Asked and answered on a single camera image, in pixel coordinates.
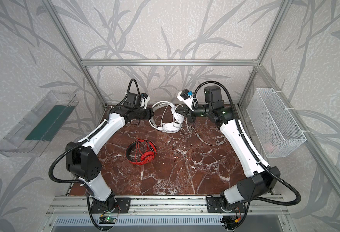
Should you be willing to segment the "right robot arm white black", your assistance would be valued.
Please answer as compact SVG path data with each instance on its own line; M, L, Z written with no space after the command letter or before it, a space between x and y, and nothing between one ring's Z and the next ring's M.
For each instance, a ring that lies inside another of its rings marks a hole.
M197 117L209 118L230 143L242 165L245 179L220 194L223 210L231 211L236 204L253 200L279 206L294 206L301 202L299 191L280 177L279 169L268 164L245 133L230 93L224 85L217 81L206 81L194 92L188 89L180 91L177 99L185 104L177 113L191 123ZM262 197L273 190L278 182L294 193L294 200L282 202Z

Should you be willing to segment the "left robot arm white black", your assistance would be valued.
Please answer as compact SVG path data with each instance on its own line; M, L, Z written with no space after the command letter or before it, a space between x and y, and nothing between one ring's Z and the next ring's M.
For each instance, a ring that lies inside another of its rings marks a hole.
M116 206L114 192L104 180L99 151L106 142L130 121L150 119L153 111L148 107L150 96L147 93L127 90L122 101L109 108L106 118L79 142L70 142L66 150L51 164L48 175L56 183L78 183L87 189L93 202L105 210L112 211ZM66 169L75 177L64 180L55 177L54 169L59 161L66 159Z

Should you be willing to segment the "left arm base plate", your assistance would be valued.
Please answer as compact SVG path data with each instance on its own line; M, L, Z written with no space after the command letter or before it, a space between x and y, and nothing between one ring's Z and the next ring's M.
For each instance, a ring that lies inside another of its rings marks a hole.
M127 214L130 208L131 198L118 197L114 200L106 202L100 202L96 199L92 199L91 212L93 214L102 213L119 213Z

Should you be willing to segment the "red black headphones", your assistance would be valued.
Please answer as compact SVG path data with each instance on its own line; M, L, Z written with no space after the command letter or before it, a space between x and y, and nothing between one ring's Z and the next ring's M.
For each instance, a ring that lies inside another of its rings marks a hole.
M145 139L132 142L125 151L126 159L135 165L145 165L154 160L157 155L156 145Z

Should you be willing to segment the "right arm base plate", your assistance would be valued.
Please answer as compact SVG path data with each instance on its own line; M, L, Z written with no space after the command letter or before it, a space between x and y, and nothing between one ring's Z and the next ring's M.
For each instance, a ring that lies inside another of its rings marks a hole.
M246 211L247 204L237 202L232 205L224 205L220 200L220 197L207 195L206 206L208 213L244 213Z

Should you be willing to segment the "white headphones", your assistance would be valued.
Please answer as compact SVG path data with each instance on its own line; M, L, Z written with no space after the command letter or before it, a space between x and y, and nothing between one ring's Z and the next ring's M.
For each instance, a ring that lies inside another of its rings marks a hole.
M153 113L156 110L164 108L162 116L160 118L160 124L157 125L155 117L149 119L149 124L156 130L165 133L177 133L182 128L184 122L184 116L177 113L178 106L168 101L158 101L152 106Z

